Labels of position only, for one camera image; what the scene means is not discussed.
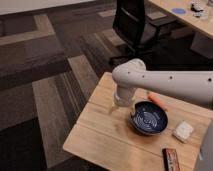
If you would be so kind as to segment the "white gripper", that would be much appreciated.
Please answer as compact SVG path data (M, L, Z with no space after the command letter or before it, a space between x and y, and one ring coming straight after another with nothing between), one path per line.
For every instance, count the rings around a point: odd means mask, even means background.
M131 106L131 113L134 114L136 111L134 103L134 94L136 89L132 87L122 87L117 86L114 93L114 103L110 109L109 114L116 111L120 107L129 107Z

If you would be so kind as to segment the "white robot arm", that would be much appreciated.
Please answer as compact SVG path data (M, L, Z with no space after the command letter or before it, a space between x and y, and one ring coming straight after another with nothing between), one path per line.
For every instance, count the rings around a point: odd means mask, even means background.
M136 58L112 71L116 83L114 104L131 107L135 91L148 91L174 97L207 109L213 108L213 71L150 71Z

